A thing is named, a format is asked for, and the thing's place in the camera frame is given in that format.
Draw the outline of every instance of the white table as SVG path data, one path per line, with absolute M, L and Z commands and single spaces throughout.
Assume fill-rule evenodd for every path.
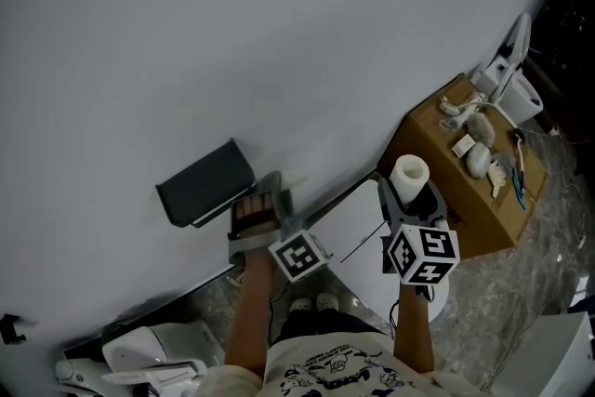
M 399 298 L 399 275 L 382 272 L 380 237 L 389 235 L 390 229 L 382 217 L 377 182 L 364 182 L 312 225 L 310 232 L 333 255 L 328 266 L 337 278 L 364 305 L 388 321 L 390 308 Z M 434 287 L 435 297 L 428 309 L 430 321 L 443 310 L 448 290 L 448 278 Z M 398 309 L 396 306 L 393 311 L 395 323 Z

